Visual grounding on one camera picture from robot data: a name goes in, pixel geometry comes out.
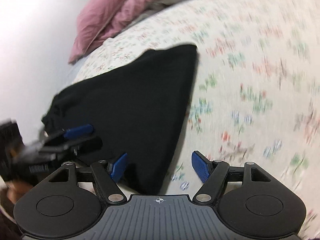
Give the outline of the person left hand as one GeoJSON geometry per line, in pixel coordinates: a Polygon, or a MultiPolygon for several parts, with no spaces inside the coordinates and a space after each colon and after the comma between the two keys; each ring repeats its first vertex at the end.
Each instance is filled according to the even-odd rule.
{"type": "Polygon", "coordinates": [[[13,180],[6,183],[7,198],[15,204],[24,194],[33,188],[33,185],[21,180],[13,180]]]}

